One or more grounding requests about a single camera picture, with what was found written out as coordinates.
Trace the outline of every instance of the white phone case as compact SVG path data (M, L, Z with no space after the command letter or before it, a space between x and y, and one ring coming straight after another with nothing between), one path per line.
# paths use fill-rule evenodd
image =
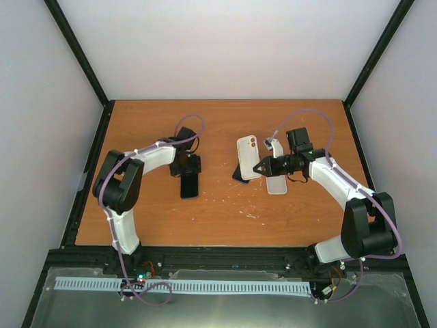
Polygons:
M237 140L238 160L240 162L241 177L244 180L259 178L261 174L255 173L253 167L259 163L257 138L254 135Z

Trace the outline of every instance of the white wall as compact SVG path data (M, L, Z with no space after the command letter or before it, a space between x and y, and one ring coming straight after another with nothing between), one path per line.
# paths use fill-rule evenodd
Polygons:
M437 327L436 12L436 1L414 3L352 107L376 187L395 201L431 327Z
M19 327L59 247L100 103L43 1L0 4L0 321Z
M342 98L399 0L60 0L109 98Z

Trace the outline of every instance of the black smartphone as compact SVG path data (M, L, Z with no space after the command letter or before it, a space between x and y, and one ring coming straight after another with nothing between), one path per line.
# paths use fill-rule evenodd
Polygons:
M237 168L235 168L234 174L232 174L232 178L233 178L235 181L238 181L238 182L244 183L245 185L247 185L247 184L249 183L249 181L250 181L250 180L244 180L244 179L241 177L240 164L238 164L238 165L237 165Z
M180 176L180 197L182 199L199 196L199 174L182 174Z

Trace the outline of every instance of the wood grain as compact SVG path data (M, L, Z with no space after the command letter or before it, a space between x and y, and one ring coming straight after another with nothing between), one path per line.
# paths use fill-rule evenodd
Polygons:
M365 182L348 121L340 100L119 100L100 155L133 150L173 134L179 119L201 114L206 129L197 154L201 156L199 197L180 199L180 180L159 167L143 177L135 206L135 226L143 245L301 246L337 235L343 213L316 182L287 182L287 195L268 195L265 178L248 185L232 180L237 164L236 141L255 135L261 143L291 112L315 108L334 123L331 154L361 183ZM197 130L190 118L185 126ZM323 148L329 127L321 116L302 113L279 133L284 150L285 132L305 126L316 148ZM260 156L268 151L260 144ZM89 195L77 236L77 245L109 245L108 223L96 199Z

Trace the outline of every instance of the black frame bar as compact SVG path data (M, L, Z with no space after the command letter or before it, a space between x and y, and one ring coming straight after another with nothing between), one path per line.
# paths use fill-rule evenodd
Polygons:
M94 74L79 41L74 36L74 33L57 0L44 0L44 2L53 15L53 18L58 24L67 43L70 45L72 52L76 56L77 61L104 108L85 165L84 174L86 174L86 178L84 187L82 190L78 191L74 199L67 227L61 241L61 247L59 249L52 249L48 253L22 327L30 327L31 325L48 270L51 267L102 268L104 273L121 275L117 255L111 246L76 246L74 244L115 101L108 101L97 76ZM352 131L356 149L364 169L366 181L368 186L372 189L374 189L374 185L350 109L413 3L414 0L401 0L399 2L399 5L378 40L378 43L359 74L358 79L350 90L348 97L343 102L343 107ZM238 263L238 268L236 270L275 272L285 277L300 277L303 280L311 282L324 281L324 279L326 279L325 277L309 277L307 274L297 273L293 270L287 269L286 264L290 262L290 259L292 259L293 256L296 256L296 254L299 255L304 251L302 247L140 247L139 251L147 260L160 262L162 264L159 269L157 269L158 273L163 277L180 269L235 269L234 264ZM391 261L367 259L366 267L369 267L370 272L403 273L419 322L422 327L429 327L429 323L405 256L400 256L398 259ZM357 264L350 262L348 263L348 269L358 271L359 267Z

